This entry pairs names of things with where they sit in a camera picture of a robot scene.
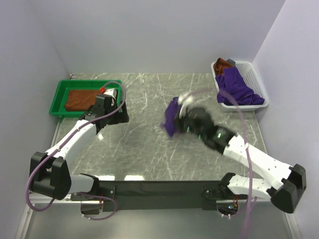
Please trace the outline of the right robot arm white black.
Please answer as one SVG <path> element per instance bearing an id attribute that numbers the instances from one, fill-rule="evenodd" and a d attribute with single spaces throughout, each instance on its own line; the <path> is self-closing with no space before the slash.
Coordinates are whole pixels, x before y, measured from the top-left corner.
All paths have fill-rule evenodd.
<path id="1" fill-rule="evenodd" d="M 279 210 L 295 211 L 306 188 L 306 170 L 299 164 L 280 162 L 249 143 L 244 138 L 213 122 L 203 107 L 178 112 L 173 118 L 178 132 L 191 132 L 204 144 L 223 156 L 233 159 L 260 175 L 259 179 L 227 173 L 219 182 L 219 193 L 225 199 L 248 195 L 269 199 Z"/>

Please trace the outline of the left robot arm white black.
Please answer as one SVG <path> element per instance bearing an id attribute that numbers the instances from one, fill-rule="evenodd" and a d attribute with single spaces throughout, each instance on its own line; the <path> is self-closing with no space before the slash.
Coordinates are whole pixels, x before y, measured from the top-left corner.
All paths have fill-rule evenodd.
<path id="1" fill-rule="evenodd" d="M 125 99 L 117 102 L 113 95 L 99 94 L 95 103 L 56 145 L 31 157 L 26 191 L 55 200 L 62 200 L 73 193 L 83 193 L 88 200 L 97 199 L 100 194 L 99 179 L 89 174 L 72 175 L 69 163 L 104 127 L 128 121 Z"/>

